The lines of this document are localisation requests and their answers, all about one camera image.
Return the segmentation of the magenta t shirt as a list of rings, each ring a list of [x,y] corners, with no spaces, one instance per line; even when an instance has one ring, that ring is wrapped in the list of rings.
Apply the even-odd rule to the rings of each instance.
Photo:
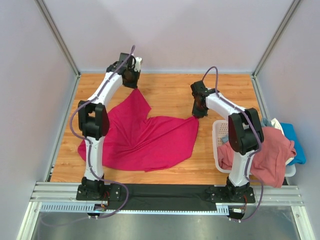
[[[194,116],[149,117],[151,107],[135,89],[109,113],[102,164],[121,171],[169,169],[191,157],[199,121]]]

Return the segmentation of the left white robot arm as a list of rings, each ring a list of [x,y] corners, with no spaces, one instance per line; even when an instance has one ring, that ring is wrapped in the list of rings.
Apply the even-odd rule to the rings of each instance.
[[[120,86],[136,89],[143,59],[132,53],[121,53],[111,64],[104,79],[88,100],[78,103],[78,128],[85,142],[85,173],[78,186],[76,199],[106,201],[108,187],[104,181],[103,143],[110,129],[106,106]]]

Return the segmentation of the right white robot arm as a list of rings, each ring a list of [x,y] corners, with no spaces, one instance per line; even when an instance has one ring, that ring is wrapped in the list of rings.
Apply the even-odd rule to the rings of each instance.
[[[254,155],[261,150],[264,134],[255,108],[243,108],[225,98],[215,88],[209,89],[202,80],[190,85],[194,98],[192,115],[203,118],[213,110],[228,123],[228,142],[233,150],[231,171],[225,186],[212,186],[209,193],[216,203],[254,203],[249,171]]]

